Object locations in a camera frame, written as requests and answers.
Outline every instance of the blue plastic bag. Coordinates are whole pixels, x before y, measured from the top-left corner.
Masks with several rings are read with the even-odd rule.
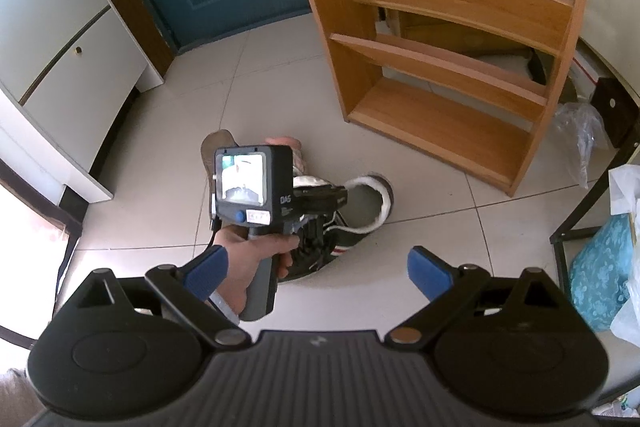
[[[608,330],[629,298],[634,247],[628,214],[609,217],[569,270],[574,307],[593,331]]]

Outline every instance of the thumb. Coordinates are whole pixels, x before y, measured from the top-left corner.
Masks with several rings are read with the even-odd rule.
[[[254,237],[249,240],[249,243],[255,248],[258,259],[268,259],[277,253],[286,253],[297,248],[300,238],[297,235],[271,233]]]

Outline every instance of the device handle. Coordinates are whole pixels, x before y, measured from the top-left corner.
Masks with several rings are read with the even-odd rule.
[[[258,227],[249,229],[249,239],[269,233],[282,233],[283,227]],[[251,322],[263,318],[273,311],[273,301],[278,288],[278,255],[263,259],[258,264],[254,280],[246,289],[246,306],[240,313],[241,320]]]

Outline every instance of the cabinet drawer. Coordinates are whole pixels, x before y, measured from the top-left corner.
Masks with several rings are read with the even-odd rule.
[[[89,171],[145,66],[135,42],[109,10],[60,58],[24,108],[61,149]]]
[[[107,0],[0,0],[0,79],[16,100]]]

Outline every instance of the ribbed black surface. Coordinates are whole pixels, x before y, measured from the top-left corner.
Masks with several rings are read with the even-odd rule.
[[[91,423],[46,413],[35,427],[513,426],[443,389],[420,355],[382,346],[372,331],[268,331],[242,353],[214,357],[202,378],[162,410]],[[582,416],[549,426],[595,426]]]

